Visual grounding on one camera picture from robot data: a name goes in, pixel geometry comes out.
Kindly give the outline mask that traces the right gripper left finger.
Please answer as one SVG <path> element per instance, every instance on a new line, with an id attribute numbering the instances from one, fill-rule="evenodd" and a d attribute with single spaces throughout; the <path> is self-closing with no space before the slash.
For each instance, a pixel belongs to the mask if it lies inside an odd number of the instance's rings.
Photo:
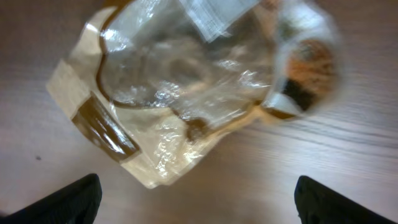
<path id="1" fill-rule="evenodd" d="M 94 222 L 102 199 L 97 174 L 88 174 L 51 195 L 13 214 L 1 223 L 87 223 Z"/>

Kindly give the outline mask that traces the brown cookie snack pouch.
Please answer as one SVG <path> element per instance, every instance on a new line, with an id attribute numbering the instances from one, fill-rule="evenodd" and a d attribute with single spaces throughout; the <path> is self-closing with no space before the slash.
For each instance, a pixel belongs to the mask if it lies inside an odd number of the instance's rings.
<path id="1" fill-rule="evenodd" d="M 341 88 L 340 40 L 314 1 L 108 1 L 47 89 L 142 185 L 169 185 L 256 119 L 304 118 Z"/>

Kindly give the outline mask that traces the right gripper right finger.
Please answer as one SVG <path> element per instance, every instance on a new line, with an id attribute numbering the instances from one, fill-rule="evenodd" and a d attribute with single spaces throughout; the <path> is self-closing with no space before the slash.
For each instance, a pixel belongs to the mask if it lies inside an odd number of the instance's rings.
<path id="1" fill-rule="evenodd" d="M 294 200 L 302 224 L 395 224 L 305 175 L 298 178 Z"/>

